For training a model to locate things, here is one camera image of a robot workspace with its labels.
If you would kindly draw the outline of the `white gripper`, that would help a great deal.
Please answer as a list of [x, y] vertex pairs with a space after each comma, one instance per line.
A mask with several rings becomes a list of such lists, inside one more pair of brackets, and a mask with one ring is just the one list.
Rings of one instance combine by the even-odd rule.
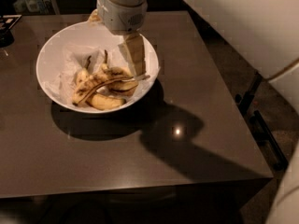
[[123, 37], [124, 58], [135, 77], [146, 74], [145, 46], [138, 30], [145, 19], [147, 0], [97, 0], [96, 8], [88, 22], [100, 22], [114, 34], [129, 34]]

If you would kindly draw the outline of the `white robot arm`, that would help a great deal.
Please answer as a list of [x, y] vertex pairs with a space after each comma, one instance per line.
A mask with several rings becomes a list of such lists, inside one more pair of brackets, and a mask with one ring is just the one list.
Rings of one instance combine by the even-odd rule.
[[[299, 113], [299, 0], [183, 0]], [[112, 33], [141, 27], [146, 0], [96, 0]], [[128, 15], [143, 12], [129, 26]], [[299, 223], [298, 141], [265, 224]]]

